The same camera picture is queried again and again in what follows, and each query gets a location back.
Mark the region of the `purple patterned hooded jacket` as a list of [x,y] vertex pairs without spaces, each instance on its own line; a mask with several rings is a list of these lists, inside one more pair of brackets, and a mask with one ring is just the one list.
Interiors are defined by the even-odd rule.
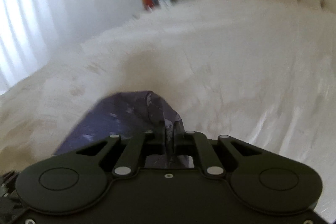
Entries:
[[180,115],[152,91],[116,93],[90,109],[54,155],[77,150],[110,135],[127,140],[148,131],[156,131],[160,140],[173,145],[184,132],[184,126]]

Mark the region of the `white floral bed cover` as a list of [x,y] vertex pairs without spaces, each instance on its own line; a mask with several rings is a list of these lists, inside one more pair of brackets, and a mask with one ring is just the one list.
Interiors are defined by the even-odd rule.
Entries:
[[150,90],[187,130],[231,135],[313,167],[335,218],[335,14],[195,0],[64,48],[1,96],[1,172],[46,159],[100,99]]

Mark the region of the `white window curtain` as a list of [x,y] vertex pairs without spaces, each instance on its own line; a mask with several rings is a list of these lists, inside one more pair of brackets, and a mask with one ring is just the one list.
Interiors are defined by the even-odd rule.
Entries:
[[1,0],[1,93],[44,66],[58,40],[47,0]]

